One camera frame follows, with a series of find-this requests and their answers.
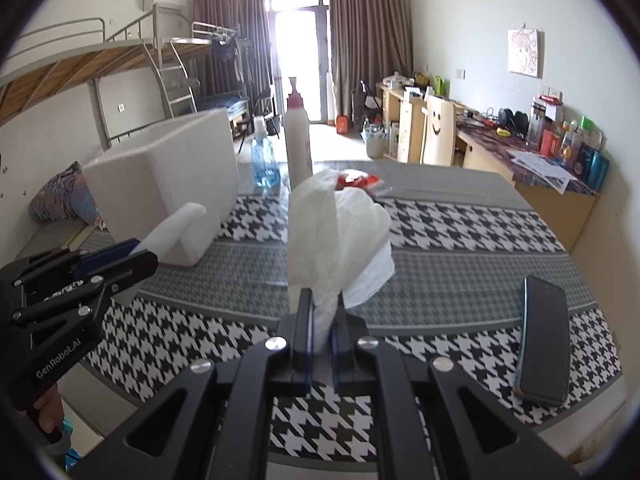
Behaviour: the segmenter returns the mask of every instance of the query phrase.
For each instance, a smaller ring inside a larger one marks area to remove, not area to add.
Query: phone screen
[[[515,393],[559,405],[569,387],[569,312],[562,288],[534,276],[524,281],[524,316]]]

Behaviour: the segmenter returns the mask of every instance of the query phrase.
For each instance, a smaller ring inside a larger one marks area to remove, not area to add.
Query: blue bedding
[[[214,108],[226,108],[226,114],[229,120],[249,111],[247,106],[248,100],[243,98],[238,92],[227,92],[225,94],[213,95],[205,97],[196,102],[196,109],[201,112],[203,110],[213,110]]]

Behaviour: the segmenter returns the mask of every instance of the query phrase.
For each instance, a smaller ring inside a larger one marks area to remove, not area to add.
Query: red lid
[[[287,108],[304,108],[305,105],[302,101],[302,95],[298,93],[296,90],[296,77],[290,77],[289,81],[291,82],[291,93],[287,98]]]

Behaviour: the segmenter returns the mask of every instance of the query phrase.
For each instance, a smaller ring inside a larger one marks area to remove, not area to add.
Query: curtain
[[[234,28],[250,40],[249,74],[244,82],[250,105],[271,84],[269,25],[264,0],[193,0],[196,22]],[[200,80],[200,96],[230,92],[242,88],[234,62],[222,61],[211,54],[201,56],[191,65],[193,76]]]
[[[331,0],[329,14],[336,114],[351,118],[361,79],[374,90],[395,70],[411,75],[409,19],[404,0]]]

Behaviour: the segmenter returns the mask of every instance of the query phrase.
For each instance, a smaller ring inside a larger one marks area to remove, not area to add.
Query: canvas painting
[[[540,42],[535,28],[510,30],[509,40],[509,72],[539,77]]]

